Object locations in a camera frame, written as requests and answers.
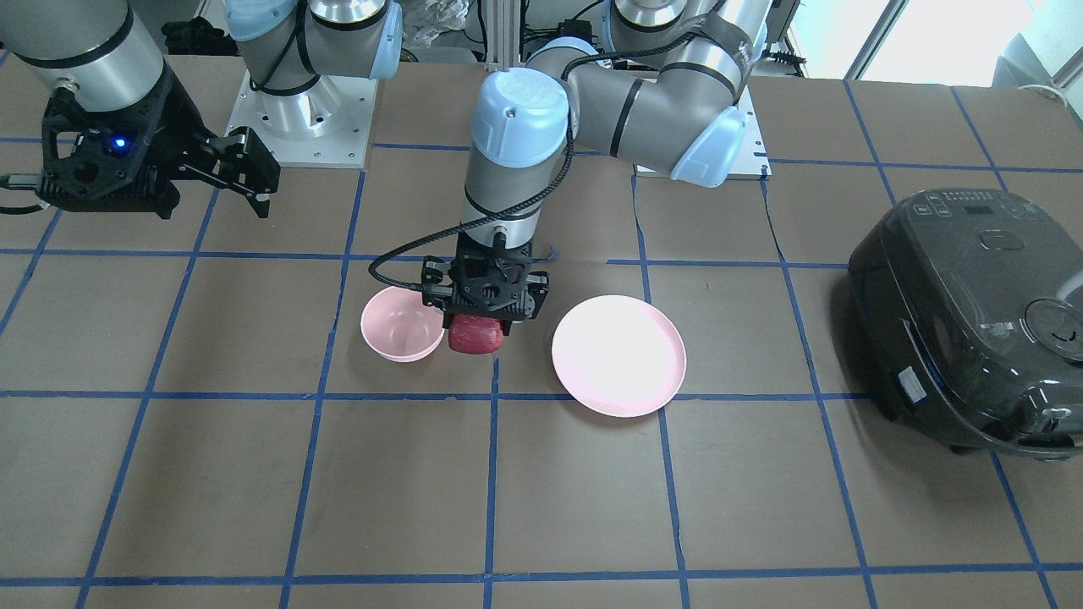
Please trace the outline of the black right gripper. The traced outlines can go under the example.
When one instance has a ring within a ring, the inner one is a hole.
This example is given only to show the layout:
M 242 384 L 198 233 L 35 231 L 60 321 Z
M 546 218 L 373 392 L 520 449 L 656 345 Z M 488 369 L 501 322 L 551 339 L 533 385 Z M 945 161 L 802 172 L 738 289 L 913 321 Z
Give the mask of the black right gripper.
M 260 219 L 270 215 L 280 166 L 258 132 L 225 137 L 207 128 L 169 65 L 135 104 L 92 112 L 71 85 L 57 85 L 42 117 L 42 170 L 37 194 L 61 211 L 155 213 L 179 204 L 177 178 L 232 190 Z

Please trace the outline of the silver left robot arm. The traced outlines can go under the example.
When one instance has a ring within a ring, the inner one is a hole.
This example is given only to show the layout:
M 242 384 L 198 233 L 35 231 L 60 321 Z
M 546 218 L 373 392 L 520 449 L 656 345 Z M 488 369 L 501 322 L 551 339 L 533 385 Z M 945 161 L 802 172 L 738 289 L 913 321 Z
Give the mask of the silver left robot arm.
M 560 37 L 525 65 L 491 74 L 477 99 L 455 257 L 426 258 L 417 290 L 446 325 L 500 332 L 538 315 L 531 270 L 542 203 L 575 150 L 701 187 L 734 170 L 739 108 L 768 38 L 768 1 L 606 1 L 604 51 Z

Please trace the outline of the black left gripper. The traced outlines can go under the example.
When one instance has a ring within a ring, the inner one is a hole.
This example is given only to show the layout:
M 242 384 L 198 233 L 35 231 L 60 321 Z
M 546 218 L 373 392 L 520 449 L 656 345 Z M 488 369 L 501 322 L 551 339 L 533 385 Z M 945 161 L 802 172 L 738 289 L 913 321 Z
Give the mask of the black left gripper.
M 445 324 L 464 315 L 496 319 L 503 324 L 533 320 L 550 293 L 549 274 L 531 270 L 533 263 L 531 239 L 506 248 L 500 238 L 494 245 L 482 245 L 460 235 L 451 262 L 438 257 L 423 259 L 423 304 L 440 310 Z

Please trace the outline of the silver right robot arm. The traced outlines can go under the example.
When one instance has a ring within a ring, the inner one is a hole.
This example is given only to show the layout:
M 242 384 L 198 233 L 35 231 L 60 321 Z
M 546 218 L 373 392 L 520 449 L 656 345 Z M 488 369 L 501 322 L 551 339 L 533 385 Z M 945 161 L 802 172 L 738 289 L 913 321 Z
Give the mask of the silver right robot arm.
M 387 80 L 401 59 L 394 1 L 229 1 L 229 37 L 249 73 L 271 134 L 322 137 L 341 107 L 332 78 Z M 3 43 L 51 94 L 41 120 L 42 167 L 3 176 L 29 206 L 169 219 L 177 181 L 232 190 L 268 218 L 278 159 L 255 128 L 217 135 L 127 1 L 4 1 Z

